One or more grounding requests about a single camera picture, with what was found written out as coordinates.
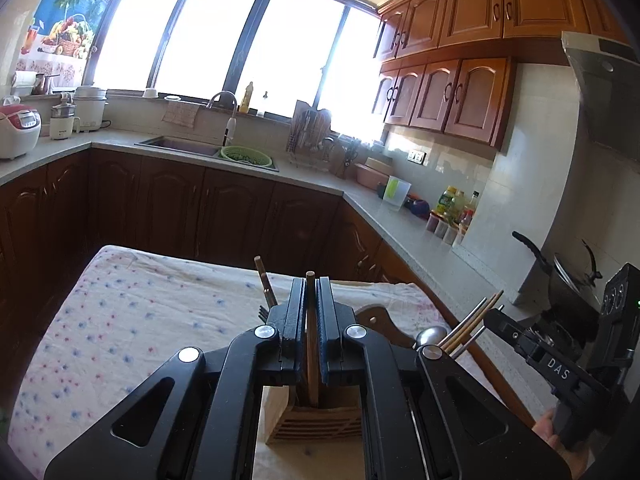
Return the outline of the person's right hand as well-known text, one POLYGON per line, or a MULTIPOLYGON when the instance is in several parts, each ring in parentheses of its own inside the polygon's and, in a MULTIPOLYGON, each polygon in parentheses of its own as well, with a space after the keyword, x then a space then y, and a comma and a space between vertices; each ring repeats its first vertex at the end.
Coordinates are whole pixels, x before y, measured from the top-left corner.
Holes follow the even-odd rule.
POLYGON ((570 467, 572 478, 579 479, 584 474, 588 466, 590 454, 588 445, 581 443, 574 449, 574 451, 570 451, 562 445, 560 437, 553 429, 553 415, 553 408, 546 411, 541 418, 534 423, 532 430, 538 437, 544 440, 550 448, 553 448, 563 460, 565 460, 565 463, 570 467))

